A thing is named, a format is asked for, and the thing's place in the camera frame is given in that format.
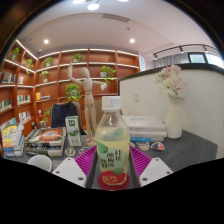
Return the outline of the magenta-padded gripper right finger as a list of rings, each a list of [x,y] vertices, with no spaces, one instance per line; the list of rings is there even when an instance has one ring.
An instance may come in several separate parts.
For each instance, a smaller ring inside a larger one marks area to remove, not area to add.
[[[159,157],[150,158],[134,147],[130,147],[130,168],[135,188],[146,186],[173,173]]]

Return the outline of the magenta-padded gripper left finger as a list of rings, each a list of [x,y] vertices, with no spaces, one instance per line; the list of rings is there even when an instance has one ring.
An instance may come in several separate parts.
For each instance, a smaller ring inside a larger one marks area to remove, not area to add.
[[[78,186],[91,188],[96,162],[96,147],[93,147],[82,152],[76,158],[66,158],[53,173]]]

